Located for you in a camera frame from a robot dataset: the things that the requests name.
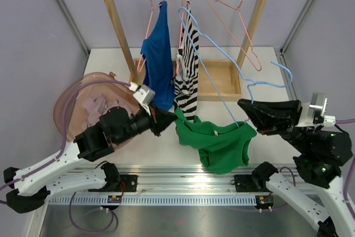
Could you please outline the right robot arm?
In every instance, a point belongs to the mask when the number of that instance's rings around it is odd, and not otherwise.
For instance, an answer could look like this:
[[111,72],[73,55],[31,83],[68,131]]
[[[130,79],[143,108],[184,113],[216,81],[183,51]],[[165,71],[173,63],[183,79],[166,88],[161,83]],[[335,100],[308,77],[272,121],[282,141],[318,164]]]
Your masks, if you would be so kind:
[[253,187],[281,197],[304,217],[317,236],[354,236],[354,203],[347,193],[348,181],[341,173],[341,167],[353,157],[352,142],[341,128],[335,132],[323,130],[338,126],[334,116],[326,115],[326,95],[313,93],[308,103],[248,99],[237,103],[259,134],[279,135],[300,153],[293,157],[297,173],[323,204],[318,205],[299,191],[269,162],[253,170]]

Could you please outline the pink hanger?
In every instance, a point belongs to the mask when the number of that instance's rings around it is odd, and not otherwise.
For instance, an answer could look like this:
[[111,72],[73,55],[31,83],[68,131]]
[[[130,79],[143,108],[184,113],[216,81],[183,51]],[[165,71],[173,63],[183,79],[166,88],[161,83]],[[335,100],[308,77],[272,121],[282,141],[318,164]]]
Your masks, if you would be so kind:
[[[234,11],[237,11],[238,12],[238,15],[239,15],[239,19],[242,23],[242,26],[243,26],[243,29],[244,29],[244,32],[245,32],[245,37],[247,38],[247,40],[249,41],[249,45],[247,46],[247,48],[242,48],[242,45],[239,43],[239,41],[236,39],[236,37],[232,34],[231,30],[229,29],[229,27],[227,26],[227,24],[225,23],[225,21],[220,17],[217,9],[214,7],[214,5],[212,4],[212,2],[215,2],[215,3],[219,3],[219,4],[222,4],[223,6],[226,6]],[[224,26],[224,28],[227,30],[227,32],[229,33],[229,35],[232,37],[232,39],[234,40],[234,42],[237,44],[237,46],[240,48],[240,51],[242,52],[242,55],[245,56],[248,61],[252,64],[252,66],[254,67],[254,69],[257,71],[257,72],[260,72],[262,70],[262,64],[259,60],[259,57],[258,55],[254,52],[254,49],[253,49],[253,43],[252,43],[252,39],[251,39],[251,35],[250,35],[250,32],[247,30],[247,27],[245,26],[245,22],[243,20],[243,17],[242,17],[242,14],[241,14],[241,7],[244,3],[244,0],[241,0],[239,5],[234,7],[234,6],[231,6],[221,0],[206,0],[207,4],[209,5],[209,7],[212,9],[212,11],[214,12],[214,14],[217,16],[218,20],[222,23],[222,25]],[[251,46],[251,52],[252,54],[255,56],[256,60],[257,60],[257,64],[255,64],[253,62],[253,60],[247,55],[247,50],[249,48],[249,46]]]
[[[185,7],[184,5],[184,0],[181,0],[181,7]],[[182,44],[182,39],[183,39],[183,22],[184,22],[184,11],[181,11],[180,13],[182,19],[181,19],[181,23],[180,23],[180,35],[179,35],[179,46],[177,49],[177,56],[176,56],[176,74],[178,74],[179,76],[183,75],[183,68],[182,68],[182,51],[183,51],[183,44]]]
[[[158,9],[161,4],[157,5],[157,6],[154,6],[154,2],[153,0],[150,0],[150,6],[151,6],[151,10],[150,10],[150,17],[149,17],[149,21],[148,21],[148,25],[147,25],[147,29],[146,29],[146,33],[145,33],[145,38],[144,40],[146,40],[148,38],[148,35],[150,33],[150,26],[151,26],[151,21],[152,21],[152,18],[153,18],[153,14],[154,14],[154,11],[156,9]],[[142,70],[143,70],[143,67],[145,65],[145,62],[146,62],[146,59],[143,59],[143,54],[141,53],[140,54],[140,58],[138,60],[138,65],[137,65],[137,71],[138,73],[140,73]]]

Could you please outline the mauve tank top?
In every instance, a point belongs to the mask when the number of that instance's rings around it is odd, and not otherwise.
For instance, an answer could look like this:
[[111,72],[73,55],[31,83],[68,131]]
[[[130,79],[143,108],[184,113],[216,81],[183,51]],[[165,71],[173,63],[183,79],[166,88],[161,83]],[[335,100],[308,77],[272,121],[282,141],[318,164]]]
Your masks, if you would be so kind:
[[87,112],[87,118],[82,124],[82,129],[86,130],[99,121],[99,117],[104,115],[110,108],[121,107],[124,108],[128,114],[131,114],[130,109],[123,103],[123,101],[118,98],[112,102],[106,100],[105,95],[98,94],[87,98],[82,107]]

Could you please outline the wooden clothes rack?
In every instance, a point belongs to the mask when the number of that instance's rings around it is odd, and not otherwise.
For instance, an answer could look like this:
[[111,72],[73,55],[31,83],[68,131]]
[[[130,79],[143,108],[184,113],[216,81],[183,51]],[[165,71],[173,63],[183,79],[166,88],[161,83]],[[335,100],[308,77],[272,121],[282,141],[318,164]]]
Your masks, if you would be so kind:
[[[108,11],[115,34],[119,41],[127,66],[129,68],[130,79],[133,82],[141,83],[143,80],[143,76],[137,71],[138,61],[134,59],[131,55],[130,48],[126,40],[123,25],[121,23],[115,2],[114,0],[103,1],[106,5],[106,9]],[[266,1],[267,0],[256,0],[249,23],[245,25],[247,27],[247,30],[250,32],[251,39],[257,29],[257,25],[261,18]],[[242,45],[242,48],[247,48],[250,43],[244,36],[244,39],[240,44]],[[251,46],[249,46],[247,53],[248,52],[251,52]],[[240,67],[242,67],[245,59],[246,57],[243,56],[242,52],[240,51],[237,59],[234,60]],[[214,83],[217,85],[217,88],[223,96],[224,100],[228,102],[238,100],[241,97],[241,76],[238,73],[237,68],[232,65],[229,60],[208,59],[205,63],[207,70],[209,71],[212,79],[214,80]],[[220,98],[218,97],[216,90],[212,86],[212,83],[208,79],[205,70],[202,71],[200,81],[200,85],[202,88],[199,89],[198,99],[202,101],[218,101]]]

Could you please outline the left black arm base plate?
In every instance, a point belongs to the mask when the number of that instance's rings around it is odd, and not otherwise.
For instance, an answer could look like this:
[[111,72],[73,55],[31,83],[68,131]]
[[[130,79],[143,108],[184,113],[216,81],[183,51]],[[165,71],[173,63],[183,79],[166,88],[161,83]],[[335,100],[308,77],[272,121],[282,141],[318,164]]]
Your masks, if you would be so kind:
[[123,174],[120,176],[121,182],[116,185],[111,192],[135,193],[138,186],[138,176],[133,174]]

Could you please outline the green tank top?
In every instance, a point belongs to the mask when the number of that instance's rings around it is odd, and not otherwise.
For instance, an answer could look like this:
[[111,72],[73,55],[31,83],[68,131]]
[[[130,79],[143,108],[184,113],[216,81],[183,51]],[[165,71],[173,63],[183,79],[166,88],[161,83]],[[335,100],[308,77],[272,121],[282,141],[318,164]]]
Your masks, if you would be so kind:
[[175,110],[175,130],[179,144],[198,151],[203,167],[222,175],[249,165],[249,145],[257,133],[245,122],[218,126],[194,116],[189,121],[181,109]]

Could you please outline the light blue hanger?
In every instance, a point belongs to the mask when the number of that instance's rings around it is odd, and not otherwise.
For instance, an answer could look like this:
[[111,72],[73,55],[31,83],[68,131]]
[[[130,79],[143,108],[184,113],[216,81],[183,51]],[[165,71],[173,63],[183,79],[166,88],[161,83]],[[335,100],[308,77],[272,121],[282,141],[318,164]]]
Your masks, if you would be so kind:
[[[289,87],[292,84],[292,82],[293,82],[293,74],[290,71],[290,69],[287,68],[286,66],[284,66],[282,64],[279,64],[279,63],[276,63],[274,61],[270,61],[270,63],[275,65],[275,66],[278,66],[279,68],[281,68],[283,70],[285,70],[286,73],[288,74],[289,81],[286,84],[276,84],[276,83],[271,83],[271,82],[264,81],[264,80],[255,80],[255,79],[247,78],[246,76],[244,76],[241,67],[236,63],[236,61],[233,60],[231,58],[231,56],[229,56],[220,46],[218,46],[207,34],[204,34],[204,33],[201,32],[201,30],[199,29],[199,25],[198,25],[197,20],[192,15],[192,13],[190,11],[188,11],[187,8],[185,8],[185,7],[180,7],[178,9],[178,15],[179,15],[180,20],[182,19],[181,15],[180,15],[181,11],[185,11],[190,16],[192,21],[195,23],[195,26],[196,26],[196,29],[197,29],[197,32],[199,33],[199,35],[205,37],[215,48],[217,48],[232,63],[232,65],[234,65],[237,68],[237,71],[239,72],[241,78],[244,81],[250,82],[250,84],[248,84],[246,88],[247,88],[247,91],[248,91],[248,93],[250,95],[252,104],[254,104],[255,101],[254,101],[254,97],[253,97],[253,94],[252,94],[251,87],[256,86],[256,85],[269,85],[269,86],[272,86],[272,87],[275,87],[275,88],[287,88],[287,87]],[[186,26],[185,22],[183,22],[183,28],[184,28],[184,30],[187,30],[187,26]],[[228,105],[226,104],[226,101],[224,100],[223,96],[221,95],[220,91],[218,90],[217,85],[214,83],[214,80],[212,79],[212,77],[211,77],[209,71],[207,70],[207,67],[205,66],[204,62],[202,61],[201,56],[200,56],[199,52],[197,51],[195,45],[192,45],[192,47],[193,47],[194,51],[196,52],[197,57],[199,59],[199,62],[202,64],[202,67],[205,70],[208,79],[210,80],[210,82],[212,83],[212,86],[216,90],[216,93],[217,93],[218,97],[220,98],[220,100],[222,101],[225,109],[229,113],[229,115],[232,118],[232,120],[234,121],[234,123],[239,127],[239,124],[238,124],[236,118],[234,117],[234,115],[232,114],[232,112],[229,109]]]

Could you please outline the aluminium mounting rail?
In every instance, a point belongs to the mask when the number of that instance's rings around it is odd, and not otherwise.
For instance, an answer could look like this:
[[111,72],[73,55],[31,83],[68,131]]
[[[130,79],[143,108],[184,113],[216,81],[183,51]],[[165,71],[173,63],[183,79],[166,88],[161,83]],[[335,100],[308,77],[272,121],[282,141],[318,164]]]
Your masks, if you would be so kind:
[[234,175],[250,174],[258,163],[239,167],[230,173],[217,175],[201,165],[143,166],[116,164],[120,174],[138,176],[136,195],[233,195]]

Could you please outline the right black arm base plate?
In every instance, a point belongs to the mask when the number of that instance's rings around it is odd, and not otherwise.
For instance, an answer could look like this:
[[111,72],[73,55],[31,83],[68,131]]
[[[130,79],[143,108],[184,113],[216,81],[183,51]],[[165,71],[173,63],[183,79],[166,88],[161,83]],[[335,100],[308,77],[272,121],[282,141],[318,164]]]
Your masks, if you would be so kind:
[[236,174],[231,181],[238,193],[271,193],[279,192],[284,186],[278,181],[278,172],[264,174]]

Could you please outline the translucent pink plastic basin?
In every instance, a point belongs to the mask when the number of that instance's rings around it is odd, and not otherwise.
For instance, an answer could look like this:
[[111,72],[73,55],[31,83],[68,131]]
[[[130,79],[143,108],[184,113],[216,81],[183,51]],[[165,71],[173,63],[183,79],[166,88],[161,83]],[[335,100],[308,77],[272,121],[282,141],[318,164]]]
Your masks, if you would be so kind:
[[99,117],[99,121],[87,130],[77,135],[71,143],[67,142],[67,129],[69,128],[69,119],[67,109],[71,104],[75,104],[77,96],[86,87],[94,84],[118,84],[129,89],[130,83],[121,82],[113,78],[97,80],[84,83],[83,79],[78,80],[77,87],[67,96],[67,101],[62,111],[62,128],[63,136],[62,146],[58,152],[57,158],[64,153],[69,152],[72,145],[78,150],[78,158],[85,157],[102,157],[112,153],[114,145],[121,145],[127,142],[133,136],[130,133],[130,118],[128,112],[121,107],[114,107],[108,110],[108,113]]

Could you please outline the black white striped tank top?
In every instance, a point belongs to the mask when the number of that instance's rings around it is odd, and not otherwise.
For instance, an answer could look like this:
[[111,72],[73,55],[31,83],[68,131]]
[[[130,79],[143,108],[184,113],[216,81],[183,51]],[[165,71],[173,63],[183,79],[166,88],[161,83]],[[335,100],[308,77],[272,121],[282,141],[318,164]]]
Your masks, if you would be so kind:
[[199,33],[192,23],[190,0],[186,1],[185,25],[181,30],[181,47],[176,53],[178,70],[174,78],[174,108],[180,109],[185,118],[193,121],[197,111],[199,83]]

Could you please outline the blue tank top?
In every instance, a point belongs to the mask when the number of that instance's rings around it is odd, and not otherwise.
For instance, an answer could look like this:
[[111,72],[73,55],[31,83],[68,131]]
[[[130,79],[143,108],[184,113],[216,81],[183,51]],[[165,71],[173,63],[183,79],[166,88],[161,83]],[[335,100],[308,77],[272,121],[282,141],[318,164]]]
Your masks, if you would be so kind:
[[171,109],[175,95],[167,1],[160,2],[157,21],[150,35],[143,41],[141,54],[145,59],[143,84],[155,92],[153,101],[158,108]]

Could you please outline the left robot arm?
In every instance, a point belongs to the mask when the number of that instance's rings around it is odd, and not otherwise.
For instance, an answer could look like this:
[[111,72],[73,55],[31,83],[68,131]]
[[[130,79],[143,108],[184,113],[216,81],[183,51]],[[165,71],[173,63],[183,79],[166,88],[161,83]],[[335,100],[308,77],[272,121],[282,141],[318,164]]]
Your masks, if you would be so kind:
[[113,163],[105,162],[85,173],[70,174],[70,171],[113,153],[116,146],[147,130],[158,137],[176,119],[174,113],[154,104],[148,109],[140,108],[134,115],[121,107],[111,108],[72,142],[64,142],[64,148],[55,154],[27,168],[4,170],[5,184],[1,188],[10,187],[10,191],[1,204],[23,214],[63,194],[82,190],[115,191],[122,185]]

